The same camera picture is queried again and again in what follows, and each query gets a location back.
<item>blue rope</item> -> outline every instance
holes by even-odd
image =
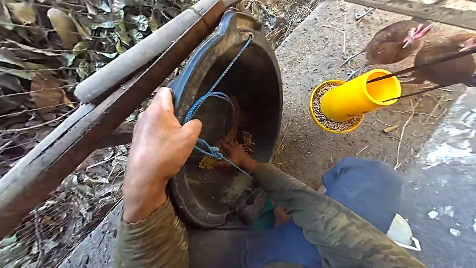
[[[223,73],[220,75],[220,77],[218,77],[218,79],[215,81],[215,83],[213,84],[213,86],[210,88],[210,90],[208,90],[208,92],[201,96],[193,105],[192,107],[190,107],[190,109],[188,110],[187,114],[185,115],[185,118],[183,120],[183,124],[185,124],[186,122],[190,121],[192,119],[193,116],[195,116],[195,113],[198,111],[198,109],[200,108],[200,106],[203,104],[203,102],[206,100],[206,98],[208,97],[217,97],[219,99],[222,99],[222,100],[225,100],[227,102],[229,102],[231,104],[231,106],[233,107],[233,103],[231,102],[230,98],[225,94],[225,93],[222,93],[222,92],[213,92],[213,90],[215,89],[215,87],[218,85],[218,83],[221,81],[221,79],[225,76],[225,74],[228,72],[228,70],[230,70],[230,68],[233,66],[233,64],[235,64],[236,60],[238,59],[238,57],[243,53],[243,51],[248,47],[248,45],[251,43],[251,40],[252,40],[252,37],[251,35],[249,36],[248,40],[246,41],[245,45],[241,48],[241,50],[238,52],[238,54],[235,56],[235,58],[230,62],[230,64],[228,65],[228,67],[223,71]],[[197,144],[199,145],[202,145],[203,147],[205,147],[205,150],[201,149],[200,147],[196,146],[195,145],[195,149],[199,150],[201,153],[203,153],[204,155],[208,155],[210,157],[213,157],[217,160],[225,160],[227,161],[228,163],[230,163],[232,166],[234,166],[237,170],[243,172],[244,174],[246,174],[248,177],[250,178],[253,178],[252,176],[250,176],[248,173],[246,173],[244,170],[242,170],[241,168],[239,168],[238,166],[236,166],[235,164],[233,164],[230,160],[228,160],[226,157],[223,156],[222,153],[220,153],[220,149],[216,146],[210,146],[206,141],[198,138],[197,140]]]

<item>yellow feeder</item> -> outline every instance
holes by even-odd
[[[375,69],[347,83],[330,80],[320,84],[312,92],[309,101],[314,122],[334,133],[353,131],[362,122],[365,113],[394,104],[397,100],[382,101],[401,95],[402,89],[396,77],[367,84],[367,81],[389,73]],[[323,95],[320,100],[314,99],[320,95]]]

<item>hand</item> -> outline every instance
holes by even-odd
[[[169,88],[160,88],[134,127],[122,192],[126,222],[147,218],[167,199],[165,186],[190,156],[202,123],[183,126],[174,115]]]
[[[233,164],[248,172],[256,170],[259,163],[251,159],[251,157],[246,154],[243,146],[239,145],[237,141],[224,143],[223,149],[225,149],[227,159]],[[225,160],[218,161],[216,165],[217,167],[232,167],[232,165]]]

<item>concrete floor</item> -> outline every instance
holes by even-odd
[[[408,99],[366,115],[365,122],[346,135],[323,131],[309,115],[312,89],[323,81],[344,80],[347,76],[350,68],[340,67],[344,53],[358,52],[379,29],[408,19],[376,10],[356,23],[354,13],[363,9],[342,1],[326,0],[276,50],[283,80],[284,107],[274,163],[315,189],[322,184],[322,174],[345,156],[379,159],[391,166],[397,162],[401,127],[385,134],[382,129],[387,126],[383,123],[402,126],[409,117]],[[436,25],[436,29],[449,28]],[[385,66],[385,69],[395,71],[408,67],[412,59]],[[352,63],[353,67],[363,60],[363,57],[359,58]],[[417,113],[405,130],[399,158],[402,165],[398,170],[405,179],[399,214],[409,220],[415,237],[421,241],[423,251],[414,252],[415,255],[429,267],[476,267],[473,226],[473,220],[476,220],[476,183],[473,180],[476,168],[471,150],[476,142],[473,124],[476,110],[472,110],[476,108],[476,95],[474,89],[469,89],[445,117],[445,109],[465,91],[461,86],[453,89],[452,93],[438,91],[421,97]],[[403,89],[404,93],[415,90],[412,87]],[[448,101],[442,102],[434,113],[445,118],[438,127],[441,119],[428,115],[434,110],[435,100],[444,95],[444,100]],[[431,219],[430,211],[438,212],[438,217]],[[104,219],[61,267],[111,266],[119,216],[120,207]],[[452,235],[450,228],[461,235]]]
[[[476,88],[468,88],[403,175],[399,213],[428,267],[476,267],[475,133]]]

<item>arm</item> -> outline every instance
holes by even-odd
[[[334,199],[270,164],[252,160],[237,143],[227,144],[228,158],[253,174],[260,186],[316,245],[323,267],[425,267],[366,220]]]
[[[116,267],[188,267],[187,231],[165,186],[187,160],[200,130],[196,119],[180,125],[168,88],[159,89],[139,115],[122,187]]]

